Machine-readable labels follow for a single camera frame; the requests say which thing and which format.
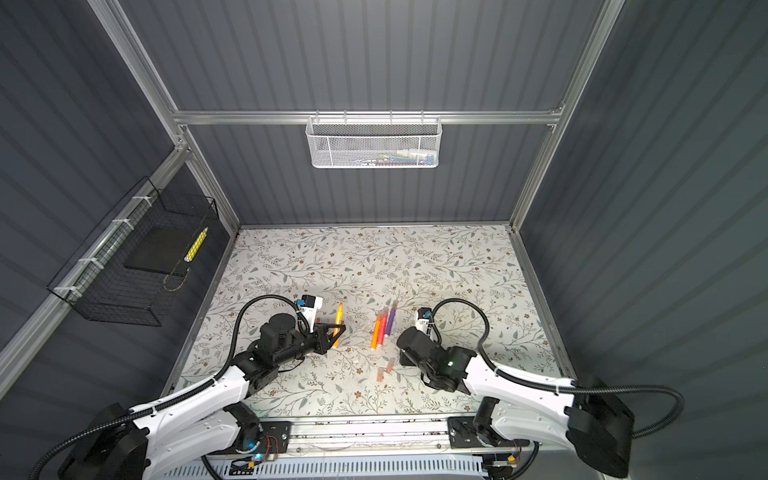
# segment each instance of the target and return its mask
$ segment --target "purple marker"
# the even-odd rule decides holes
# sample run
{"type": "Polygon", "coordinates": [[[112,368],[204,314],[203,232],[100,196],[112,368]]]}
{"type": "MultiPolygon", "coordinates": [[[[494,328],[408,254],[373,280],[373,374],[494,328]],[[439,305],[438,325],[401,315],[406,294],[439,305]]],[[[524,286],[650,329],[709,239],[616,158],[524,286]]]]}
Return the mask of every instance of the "purple marker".
{"type": "Polygon", "coordinates": [[[395,321],[395,310],[397,310],[397,300],[392,304],[392,309],[389,311],[389,321],[386,323],[384,336],[389,336],[389,334],[392,333],[392,323],[395,321]]]}

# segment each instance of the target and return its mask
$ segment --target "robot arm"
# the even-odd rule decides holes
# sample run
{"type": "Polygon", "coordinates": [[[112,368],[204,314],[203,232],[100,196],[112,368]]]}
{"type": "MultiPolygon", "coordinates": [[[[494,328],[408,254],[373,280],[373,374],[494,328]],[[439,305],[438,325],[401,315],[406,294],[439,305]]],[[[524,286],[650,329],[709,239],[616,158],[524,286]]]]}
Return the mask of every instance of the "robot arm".
{"type": "MultiPolygon", "coordinates": [[[[576,452],[600,472],[627,476],[634,415],[616,396],[559,393],[560,388],[572,388],[574,380],[498,366],[498,371],[554,386],[555,391],[509,382],[474,350],[459,346],[444,349],[417,326],[401,334],[397,346],[422,370],[427,386],[483,397],[473,421],[482,443],[499,446],[513,439],[548,442],[576,452]]],[[[593,382],[587,386],[598,385],[593,382]]]]}
{"type": "MultiPolygon", "coordinates": [[[[318,300],[311,309],[322,305],[318,300]]],[[[297,306],[306,311],[302,303],[297,306]]],[[[258,416],[242,400],[272,382],[281,364],[309,353],[324,355],[346,329],[335,323],[313,322],[313,331],[302,333],[295,326],[293,316],[279,313],[261,326],[260,338],[235,355],[218,379],[211,376],[127,412],[118,404],[107,407],[91,426],[120,419],[126,413],[151,413],[85,436],[65,459],[59,478],[149,480],[232,445],[244,455],[253,455],[256,463],[265,460],[260,449],[264,430],[258,416]]]]}

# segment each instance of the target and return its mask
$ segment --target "orange marker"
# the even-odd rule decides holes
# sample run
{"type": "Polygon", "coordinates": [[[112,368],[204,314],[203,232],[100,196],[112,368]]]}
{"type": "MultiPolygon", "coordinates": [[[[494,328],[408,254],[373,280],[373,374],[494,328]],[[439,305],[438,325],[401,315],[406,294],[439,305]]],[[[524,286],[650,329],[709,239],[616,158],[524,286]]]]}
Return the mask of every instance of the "orange marker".
{"type": "Polygon", "coordinates": [[[379,329],[379,338],[376,340],[377,346],[384,345],[384,332],[386,332],[386,319],[388,315],[389,309],[386,309],[382,312],[382,326],[379,329]]]}
{"type": "MultiPolygon", "coordinates": [[[[344,317],[344,303],[339,303],[339,311],[336,312],[336,325],[341,325],[341,320],[344,317]]],[[[339,329],[333,329],[333,335],[336,335],[339,332],[339,329]]],[[[337,339],[334,344],[333,348],[336,348],[339,346],[339,339],[337,339]]]]}
{"type": "Polygon", "coordinates": [[[376,340],[379,339],[379,330],[382,328],[382,316],[376,315],[376,326],[373,328],[373,338],[371,339],[371,350],[376,349],[376,340]]]}

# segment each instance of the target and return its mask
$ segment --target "black pad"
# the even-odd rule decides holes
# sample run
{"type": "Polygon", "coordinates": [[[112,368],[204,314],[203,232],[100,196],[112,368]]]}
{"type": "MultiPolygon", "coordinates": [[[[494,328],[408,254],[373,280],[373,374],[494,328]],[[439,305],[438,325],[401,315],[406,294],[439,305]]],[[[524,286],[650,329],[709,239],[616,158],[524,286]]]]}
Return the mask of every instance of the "black pad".
{"type": "Polygon", "coordinates": [[[173,272],[174,275],[183,276],[187,269],[180,265],[174,271],[174,267],[179,260],[183,263],[182,259],[187,255],[191,240],[192,234],[186,230],[155,227],[144,235],[123,266],[133,270],[165,275],[173,272]]]}

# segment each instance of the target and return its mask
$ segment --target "pen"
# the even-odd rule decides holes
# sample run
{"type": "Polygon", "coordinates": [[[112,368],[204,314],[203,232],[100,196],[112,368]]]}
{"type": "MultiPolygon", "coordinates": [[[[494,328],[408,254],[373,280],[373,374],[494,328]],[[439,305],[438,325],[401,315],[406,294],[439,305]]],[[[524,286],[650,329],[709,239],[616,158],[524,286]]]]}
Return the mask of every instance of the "pen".
{"type": "Polygon", "coordinates": [[[382,327],[381,313],[376,315],[376,326],[373,328],[373,338],[371,339],[371,350],[376,349],[376,340],[379,339],[379,330],[382,327]]]}
{"type": "Polygon", "coordinates": [[[385,336],[389,336],[392,333],[392,323],[395,321],[395,310],[397,310],[397,300],[392,303],[392,310],[389,311],[389,321],[386,323],[385,336]]]}
{"type": "Polygon", "coordinates": [[[379,338],[376,340],[377,346],[384,345],[384,332],[386,331],[386,319],[388,315],[389,315],[388,310],[384,310],[382,312],[382,326],[379,329],[379,338]]]}
{"type": "MultiPolygon", "coordinates": [[[[342,318],[344,317],[344,302],[339,303],[339,311],[336,312],[336,325],[341,325],[342,318]]],[[[336,335],[339,332],[339,329],[333,329],[333,335],[336,335]]],[[[336,341],[333,344],[333,348],[336,348],[339,346],[339,340],[336,339],[336,341]]]]}

